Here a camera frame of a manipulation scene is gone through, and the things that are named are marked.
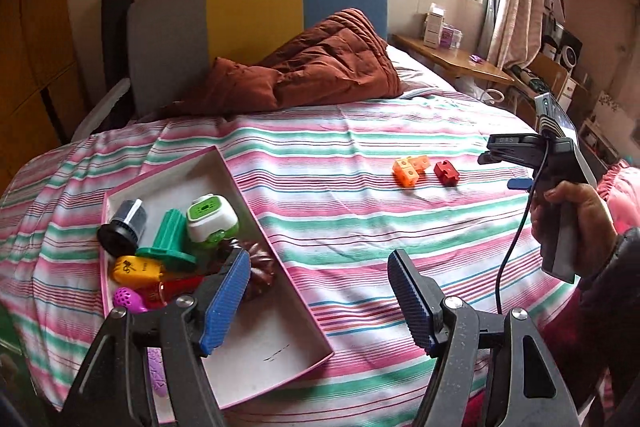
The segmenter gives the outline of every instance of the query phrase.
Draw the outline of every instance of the brown comforter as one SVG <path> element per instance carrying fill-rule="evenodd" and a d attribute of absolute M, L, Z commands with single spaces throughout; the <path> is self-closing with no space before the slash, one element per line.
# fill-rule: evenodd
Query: brown comforter
<path fill-rule="evenodd" d="M 217 58 L 207 79 L 163 116 L 225 115 L 401 94 L 386 42 L 356 9 L 335 13 L 255 66 Z"/>

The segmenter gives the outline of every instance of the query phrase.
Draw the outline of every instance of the striped bedsheet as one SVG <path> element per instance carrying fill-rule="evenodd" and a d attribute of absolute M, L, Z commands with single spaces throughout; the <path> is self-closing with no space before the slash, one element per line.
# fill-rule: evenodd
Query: striped bedsheet
<path fill-rule="evenodd" d="M 38 386 L 61 406 L 102 322 L 95 231 L 104 192 L 216 144 L 326 332 L 335 356 L 290 385 L 227 412 L 233 424 L 395 426 L 415 414 L 434 361 L 415 347 L 386 279 L 404 248 L 448 295 L 494 311 L 497 268 L 526 195 L 527 171 L 479 166 L 492 132 L 528 128 L 513 115 L 432 88 L 403 99 L 273 114 L 136 124 L 32 160 L 0 204 L 0 299 Z M 396 185 L 395 158 L 449 159 L 458 187 L 433 172 Z M 573 288 L 544 275 L 527 226 L 503 277 L 505 308 L 554 316 Z M 484 382 L 478 360 L 474 390 Z"/>

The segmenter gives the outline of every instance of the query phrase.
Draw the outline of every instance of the human hand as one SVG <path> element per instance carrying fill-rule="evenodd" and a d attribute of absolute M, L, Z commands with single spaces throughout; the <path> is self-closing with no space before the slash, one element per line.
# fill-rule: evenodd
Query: human hand
<path fill-rule="evenodd" d="M 618 234 L 604 201 L 591 185 L 567 181 L 544 193 L 542 198 L 553 204 L 569 201 L 578 214 L 579 242 L 575 272 L 580 277 L 596 274 L 609 260 Z M 540 242 L 544 231 L 545 204 L 536 193 L 531 203 L 531 233 Z"/>

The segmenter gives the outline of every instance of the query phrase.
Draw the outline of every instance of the black cable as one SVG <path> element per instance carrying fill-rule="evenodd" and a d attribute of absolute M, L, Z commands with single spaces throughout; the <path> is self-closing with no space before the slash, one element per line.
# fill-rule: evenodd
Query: black cable
<path fill-rule="evenodd" d="M 509 258 L 511 257 L 511 253 L 513 253 L 513 249 L 516 247 L 516 243 L 518 242 L 518 238 L 520 237 L 520 233 L 524 228 L 524 224 L 527 222 L 527 216 L 529 215 L 529 209 L 531 207 L 531 203 L 533 202 L 533 197 L 536 191 L 536 185 L 538 185 L 538 179 L 540 179 L 540 172 L 543 171 L 546 165 L 546 158 L 548 157 L 550 149 L 550 141 L 546 140 L 545 147 L 545 155 L 542 156 L 542 163 L 540 164 L 540 168 L 538 168 L 538 174 L 533 178 L 533 183 L 531 184 L 531 188 L 529 190 L 529 198 L 527 199 L 527 204 L 524 207 L 524 215 L 522 216 L 522 220 L 520 221 L 520 225 L 516 230 L 516 235 L 513 236 L 513 241 L 511 241 L 511 246 L 502 260 L 502 264 L 500 264 L 500 268 L 498 268 L 498 275 L 495 277 L 495 307 L 497 312 L 502 315 L 502 302 L 500 301 L 500 279 L 502 278 L 502 272 L 504 272 L 504 267 L 507 266 L 509 262 Z"/>

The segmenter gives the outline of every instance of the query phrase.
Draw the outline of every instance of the pink box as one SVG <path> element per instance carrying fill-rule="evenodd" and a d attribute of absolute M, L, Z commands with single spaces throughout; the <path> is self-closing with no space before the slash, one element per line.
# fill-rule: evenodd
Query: pink box
<path fill-rule="evenodd" d="M 224 196 L 238 214 L 240 239 L 273 252 L 215 146 L 146 172 L 104 195 L 102 222 L 107 223 L 124 200 L 140 198 L 147 222 L 140 246 L 150 246 L 162 216 L 170 208 L 185 212 L 198 196 Z M 100 249 L 100 280 L 105 316 L 118 284 L 108 277 L 113 258 Z M 266 294 L 243 302 L 225 342 L 203 359 L 220 409 L 226 409 L 304 375 L 328 360 L 333 350 L 313 313 L 278 259 L 276 282 Z M 154 395 L 160 423 L 174 419 L 168 398 Z"/>

